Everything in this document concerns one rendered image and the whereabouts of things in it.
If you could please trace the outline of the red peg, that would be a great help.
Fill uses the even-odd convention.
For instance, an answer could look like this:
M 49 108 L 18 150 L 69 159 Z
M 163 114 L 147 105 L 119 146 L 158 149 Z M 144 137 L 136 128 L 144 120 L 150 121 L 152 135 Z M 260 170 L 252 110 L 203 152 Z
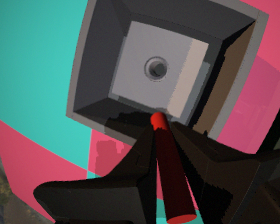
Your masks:
M 195 204 L 188 188 L 185 172 L 181 167 L 179 152 L 176 149 L 167 116 L 156 112 L 151 116 L 155 131 L 156 157 L 159 164 L 160 184 L 163 190 L 165 220 L 168 224 L 183 224 L 196 220 Z

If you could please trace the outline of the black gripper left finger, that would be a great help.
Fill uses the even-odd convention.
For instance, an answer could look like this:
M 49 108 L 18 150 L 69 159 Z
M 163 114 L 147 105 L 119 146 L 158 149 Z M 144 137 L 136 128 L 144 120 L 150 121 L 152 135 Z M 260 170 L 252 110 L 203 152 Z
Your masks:
M 34 189 L 35 200 L 54 220 L 132 221 L 156 224 L 157 157 L 153 125 L 137 137 L 128 155 L 104 177 L 46 181 Z

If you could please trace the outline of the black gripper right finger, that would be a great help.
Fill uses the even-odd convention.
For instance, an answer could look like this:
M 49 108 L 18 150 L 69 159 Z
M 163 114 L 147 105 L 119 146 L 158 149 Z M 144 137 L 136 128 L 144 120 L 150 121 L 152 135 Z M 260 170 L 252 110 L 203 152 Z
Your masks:
M 280 148 L 248 155 L 177 121 L 171 131 L 204 224 L 236 224 L 258 186 L 280 177 Z

